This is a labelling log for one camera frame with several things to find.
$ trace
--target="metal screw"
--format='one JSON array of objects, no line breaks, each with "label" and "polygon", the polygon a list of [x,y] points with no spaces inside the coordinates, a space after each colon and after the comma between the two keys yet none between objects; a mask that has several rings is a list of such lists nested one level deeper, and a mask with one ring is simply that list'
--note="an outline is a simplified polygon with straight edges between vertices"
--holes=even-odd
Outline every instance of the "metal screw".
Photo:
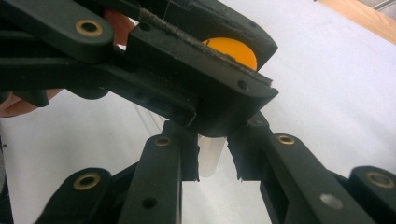
[{"label": "metal screw", "polygon": [[393,189],[395,183],[389,177],[379,172],[369,172],[366,174],[367,179],[374,185],[384,189]]},{"label": "metal screw", "polygon": [[103,33],[102,25],[97,21],[80,20],[76,22],[76,30],[85,36],[95,37]]},{"label": "metal screw", "polygon": [[339,210],[344,207],[343,201],[332,194],[320,194],[320,200],[332,209]]},{"label": "metal screw", "polygon": [[97,173],[87,173],[79,176],[73,184],[78,190],[86,190],[95,187],[100,182],[100,176]]},{"label": "metal screw", "polygon": [[283,145],[288,145],[288,146],[294,145],[294,143],[296,143],[296,141],[294,140],[294,138],[292,138],[292,137],[290,137],[290,136],[287,136],[287,135],[279,135],[279,136],[276,138],[276,140],[277,140],[279,143],[281,143],[281,144],[283,144]]},{"label": "metal screw", "polygon": [[155,139],[154,144],[158,147],[165,147],[171,144],[171,142],[172,142],[171,139],[168,137],[159,137]]}]

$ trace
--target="orange disc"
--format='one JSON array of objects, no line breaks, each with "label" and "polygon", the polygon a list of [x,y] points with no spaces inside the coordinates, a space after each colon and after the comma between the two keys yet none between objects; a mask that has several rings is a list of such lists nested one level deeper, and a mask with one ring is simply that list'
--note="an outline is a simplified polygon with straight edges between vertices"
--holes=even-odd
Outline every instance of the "orange disc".
[{"label": "orange disc", "polygon": [[227,37],[216,37],[207,39],[203,43],[212,49],[233,57],[237,62],[244,66],[255,71],[257,70],[257,59],[253,50],[238,40]]}]

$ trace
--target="white surface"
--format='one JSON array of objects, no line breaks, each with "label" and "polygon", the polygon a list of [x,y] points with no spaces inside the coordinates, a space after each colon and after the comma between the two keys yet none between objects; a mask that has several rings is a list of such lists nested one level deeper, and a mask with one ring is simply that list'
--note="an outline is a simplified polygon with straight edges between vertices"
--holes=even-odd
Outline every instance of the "white surface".
[{"label": "white surface", "polygon": [[199,176],[210,177],[216,172],[216,168],[219,166],[219,159],[225,142],[225,137],[208,138],[204,136],[199,136]]},{"label": "white surface", "polygon": [[[374,165],[396,173],[396,47],[303,0],[227,0],[279,50],[261,70],[280,94],[263,113],[275,133],[298,136],[330,170]],[[16,223],[32,223],[69,175],[112,174],[138,160],[149,137],[132,103],[85,101],[64,91],[26,116],[0,119]],[[268,223],[257,183],[236,180],[228,150],[217,172],[184,184],[184,223]]]}]

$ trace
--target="black plastic part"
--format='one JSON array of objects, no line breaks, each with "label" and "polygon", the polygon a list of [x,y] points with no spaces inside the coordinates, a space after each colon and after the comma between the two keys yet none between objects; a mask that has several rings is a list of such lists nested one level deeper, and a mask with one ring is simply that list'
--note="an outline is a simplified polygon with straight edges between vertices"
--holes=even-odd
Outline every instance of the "black plastic part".
[{"label": "black plastic part", "polygon": [[262,159],[260,193],[273,224],[285,223],[289,200],[267,159]]},{"label": "black plastic part", "polygon": [[[84,63],[103,62],[112,50],[111,26],[74,1],[2,0],[0,17]],[[78,21],[94,21],[100,34],[79,32]]]},{"label": "black plastic part", "polygon": [[163,133],[172,134],[179,140],[181,157],[181,178],[183,181],[199,181],[198,175],[198,133],[167,120]]},{"label": "black plastic part", "polygon": [[272,135],[265,156],[289,201],[284,223],[374,223],[298,138]]},{"label": "black plastic part", "polygon": [[3,142],[0,136],[0,223],[14,223],[11,210],[11,201],[9,199],[6,167],[4,165]]},{"label": "black plastic part", "polygon": [[113,181],[111,192],[115,195],[115,201],[111,210],[106,214],[104,223],[117,223],[119,220],[120,212],[125,202],[128,189],[131,186],[132,179],[134,178],[137,164],[138,163],[135,163],[111,177]]},{"label": "black plastic part", "polygon": [[[75,182],[82,175],[98,174],[97,185],[90,189],[76,189]],[[90,183],[89,177],[81,185]],[[53,194],[36,223],[100,223],[113,204],[109,194],[111,175],[108,171],[88,168],[70,175]]]},{"label": "black plastic part", "polygon": [[92,88],[67,88],[68,91],[73,92],[75,95],[88,99],[88,100],[96,100],[100,99],[108,94],[108,90],[104,90],[98,87]]},{"label": "black plastic part", "polygon": [[268,121],[258,112],[246,125],[242,125],[227,137],[228,149],[233,155],[238,179],[262,180],[262,147],[271,134]]},{"label": "black plastic part", "polygon": [[338,181],[338,183],[340,183],[340,185],[343,186],[344,189],[348,190],[348,179],[346,177],[336,174],[332,171],[329,172]]},{"label": "black plastic part", "polygon": [[165,12],[169,7],[171,0],[136,0],[136,2],[142,7],[157,15],[163,19]]},{"label": "black plastic part", "polygon": [[16,27],[9,27],[0,30],[0,58],[64,57],[59,50],[16,29]]},{"label": "black plastic part", "polygon": [[179,143],[173,135],[155,135],[145,145],[118,223],[180,222]]},{"label": "black plastic part", "polygon": [[213,37],[241,41],[253,50],[258,68],[277,50],[274,40],[258,24],[220,1],[170,0],[164,20],[200,41]]},{"label": "black plastic part", "polygon": [[161,74],[162,83],[198,96],[190,127],[204,136],[226,136],[277,95],[270,79],[144,10],[125,54],[137,67]]},{"label": "black plastic part", "polygon": [[0,90],[104,88],[188,126],[195,117],[197,97],[161,81],[149,70],[134,69],[117,54],[114,61],[87,65],[69,58],[18,58],[0,61]]},{"label": "black plastic part", "polygon": [[44,90],[37,91],[14,91],[14,95],[20,97],[22,100],[28,102],[31,105],[38,107],[44,107],[49,104],[47,92]]},{"label": "black plastic part", "polygon": [[396,223],[396,175],[373,166],[357,167],[348,188],[377,223]]},{"label": "black plastic part", "polygon": [[94,0],[98,4],[113,8],[129,18],[139,20],[140,9],[142,8],[135,0]]},{"label": "black plastic part", "polygon": [[104,9],[101,5],[96,3],[93,0],[74,0],[75,2],[79,3],[83,7],[87,8],[89,11],[93,12],[98,16],[103,16]]},{"label": "black plastic part", "polygon": [[2,104],[6,99],[8,99],[10,93],[9,91],[1,91],[0,92],[0,104]]}]

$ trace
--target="white tube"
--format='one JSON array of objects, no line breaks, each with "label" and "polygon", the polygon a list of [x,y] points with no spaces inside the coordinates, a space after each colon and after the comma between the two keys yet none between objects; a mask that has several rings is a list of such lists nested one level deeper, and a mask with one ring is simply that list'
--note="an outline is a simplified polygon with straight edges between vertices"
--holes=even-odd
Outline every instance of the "white tube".
[{"label": "white tube", "polygon": [[200,176],[209,177],[215,173],[224,143],[224,137],[208,138],[200,136],[198,139],[198,146],[200,147],[198,155]]}]

